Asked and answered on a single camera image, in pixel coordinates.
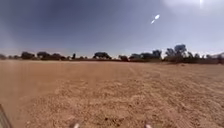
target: brown soil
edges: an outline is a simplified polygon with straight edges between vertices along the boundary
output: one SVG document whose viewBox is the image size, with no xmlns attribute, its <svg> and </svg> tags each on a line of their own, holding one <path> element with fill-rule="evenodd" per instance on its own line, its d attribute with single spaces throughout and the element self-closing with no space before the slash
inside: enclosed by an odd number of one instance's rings
<svg viewBox="0 0 224 128">
<path fill-rule="evenodd" d="M 0 62 L 15 128 L 223 128 L 224 66 Z"/>
</svg>

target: blue sky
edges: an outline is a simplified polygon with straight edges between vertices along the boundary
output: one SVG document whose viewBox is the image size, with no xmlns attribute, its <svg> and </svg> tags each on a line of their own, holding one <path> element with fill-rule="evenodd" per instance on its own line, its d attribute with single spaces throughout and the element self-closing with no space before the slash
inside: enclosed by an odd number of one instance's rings
<svg viewBox="0 0 224 128">
<path fill-rule="evenodd" d="M 224 52 L 223 15 L 223 0 L 0 0 L 0 52 L 117 56 L 183 43 L 216 54 Z"/>
</svg>

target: sun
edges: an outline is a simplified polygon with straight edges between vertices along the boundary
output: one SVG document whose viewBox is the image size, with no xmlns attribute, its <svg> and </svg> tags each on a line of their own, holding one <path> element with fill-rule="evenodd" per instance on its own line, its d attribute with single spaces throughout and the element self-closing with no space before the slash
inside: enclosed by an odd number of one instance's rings
<svg viewBox="0 0 224 128">
<path fill-rule="evenodd" d="M 200 7 L 203 7 L 204 0 L 200 0 Z"/>
</svg>

